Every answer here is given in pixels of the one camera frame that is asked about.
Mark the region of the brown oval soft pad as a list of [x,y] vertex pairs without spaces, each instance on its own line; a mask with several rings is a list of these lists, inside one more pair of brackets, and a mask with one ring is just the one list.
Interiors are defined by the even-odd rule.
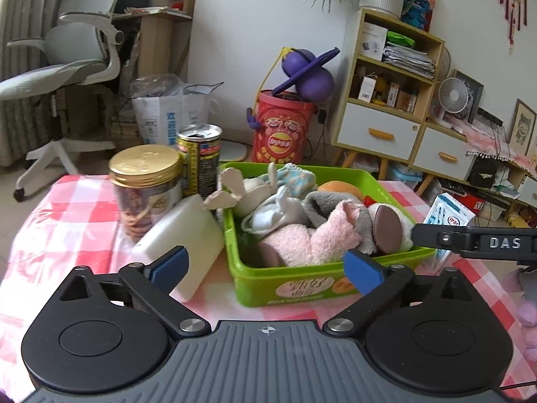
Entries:
[[414,246],[411,231],[415,223],[399,208],[385,203],[368,207],[375,245],[386,255],[407,252]]

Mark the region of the pink fluffy plush toy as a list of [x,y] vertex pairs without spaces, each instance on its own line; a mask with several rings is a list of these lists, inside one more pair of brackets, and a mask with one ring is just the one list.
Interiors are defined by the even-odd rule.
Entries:
[[261,241],[279,257],[284,267],[309,267],[342,260],[344,254],[357,248],[364,236],[357,230],[362,219],[362,203],[340,201],[327,221],[317,228],[302,224],[282,227]]

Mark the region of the hamburger plush toy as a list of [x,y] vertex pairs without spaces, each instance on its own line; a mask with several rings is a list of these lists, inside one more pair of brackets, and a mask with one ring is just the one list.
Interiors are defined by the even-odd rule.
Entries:
[[364,198],[364,194],[357,186],[340,180],[331,180],[329,182],[323,183],[318,187],[318,191],[331,193],[346,193],[355,196],[360,201],[362,201]]

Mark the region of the mouse plush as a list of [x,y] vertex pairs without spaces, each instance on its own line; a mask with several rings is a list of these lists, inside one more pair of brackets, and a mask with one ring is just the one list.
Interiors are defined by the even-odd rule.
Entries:
[[317,188],[317,177],[309,170],[288,163],[281,168],[272,162],[267,173],[245,178],[237,168],[225,168],[218,175],[219,189],[204,201],[209,210],[231,209],[238,218],[252,213],[265,200],[286,186],[291,197],[304,199]]

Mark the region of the Santa Claus plush toy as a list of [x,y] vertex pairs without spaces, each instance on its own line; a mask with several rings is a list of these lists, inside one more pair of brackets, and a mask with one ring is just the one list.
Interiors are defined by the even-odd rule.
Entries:
[[377,203],[377,201],[369,195],[365,195],[362,202],[367,208]]

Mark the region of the white plush toy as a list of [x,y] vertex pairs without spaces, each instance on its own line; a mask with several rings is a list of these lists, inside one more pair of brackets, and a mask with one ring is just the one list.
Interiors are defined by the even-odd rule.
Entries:
[[275,195],[267,198],[241,221],[241,229],[263,239],[274,231],[293,224],[307,225],[308,216],[301,200],[291,196],[287,186],[282,186]]

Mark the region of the blue white milk carton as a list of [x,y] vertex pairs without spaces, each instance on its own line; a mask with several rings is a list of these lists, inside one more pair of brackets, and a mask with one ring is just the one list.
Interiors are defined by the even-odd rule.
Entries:
[[[448,193],[442,193],[434,199],[423,223],[465,227],[472,222],[474,217],[475,214],[455,197]],[[430,269],[439,270],[447,262],[450,255],[451,252],[448,250],[436,250],[434,255],[427,260],[427,265]]]

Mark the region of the low white drawer cabinet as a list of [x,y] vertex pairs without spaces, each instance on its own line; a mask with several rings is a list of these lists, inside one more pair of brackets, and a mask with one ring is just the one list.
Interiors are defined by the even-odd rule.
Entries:
[[424,122],[409,159],[412,169],[424,173],[416,194],[422,195],[438,177],[464,184],[474,160],[475,156],[468,154],[465,136],[434,122]]

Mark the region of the gold lid cookie jar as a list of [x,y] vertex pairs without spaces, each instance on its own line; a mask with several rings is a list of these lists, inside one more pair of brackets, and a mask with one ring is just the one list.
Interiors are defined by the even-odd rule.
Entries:
[[141,145],[108,163],[127,237],[139,241],[182,199],[182,158],[171,146]]

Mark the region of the clear blue storage box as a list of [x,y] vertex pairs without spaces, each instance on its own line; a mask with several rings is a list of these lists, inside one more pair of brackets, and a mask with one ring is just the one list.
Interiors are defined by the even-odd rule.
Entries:
[[421,171],[413,170],[406,165],[390,162],[386,175],[388,181],[399,181],[408,188],[415,190],[423,180]]

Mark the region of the framed picture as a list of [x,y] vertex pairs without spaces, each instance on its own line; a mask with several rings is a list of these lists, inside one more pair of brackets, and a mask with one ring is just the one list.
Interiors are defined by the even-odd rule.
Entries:
[[517,155],[528,155],[536,126],[536,112],[521,99],[516,101],[514,120],[510,128],[509,147]]

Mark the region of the white desk fan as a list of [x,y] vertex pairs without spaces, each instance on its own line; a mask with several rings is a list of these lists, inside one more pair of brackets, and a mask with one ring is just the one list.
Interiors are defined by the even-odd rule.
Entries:
[[470,93],[462,80],[457,77],[445,78],[436,89],[432,119],[443,127],[452,128],[447,118],[464,112],[469,101]]

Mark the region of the white paper shopping bag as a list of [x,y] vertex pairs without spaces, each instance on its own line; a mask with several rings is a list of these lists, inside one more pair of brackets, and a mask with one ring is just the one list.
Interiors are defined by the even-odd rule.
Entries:
[[220,111],[214,91],[222,85],[187,84],[174,74],[134,80],[131,101],[143,142],[174,146],[183,127],[208,124]]

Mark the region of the wooden cabinet with drawers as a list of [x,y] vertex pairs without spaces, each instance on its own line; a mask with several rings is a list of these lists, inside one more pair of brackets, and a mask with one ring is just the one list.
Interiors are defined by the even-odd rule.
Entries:
[[[410,49],[432,64],[430,77],[384,55],[390,35],[414,41]],[[349,168],[359,155],[380,159],[384,179],[391,161],[408,166],[421,143],[440,69],[444,41],[403,21],[362,8],[346,26],[329,116],[334,163]]]

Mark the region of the red Lays chip bucket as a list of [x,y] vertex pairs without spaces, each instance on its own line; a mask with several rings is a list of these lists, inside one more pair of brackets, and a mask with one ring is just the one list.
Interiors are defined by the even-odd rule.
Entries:
[[248,124],[254,130],[252,160],[300,164],[309,124],[316,112],[314,103],[295,93],[284,91],[273,96],[271,90],[261,90],[255,106],[247,110]]

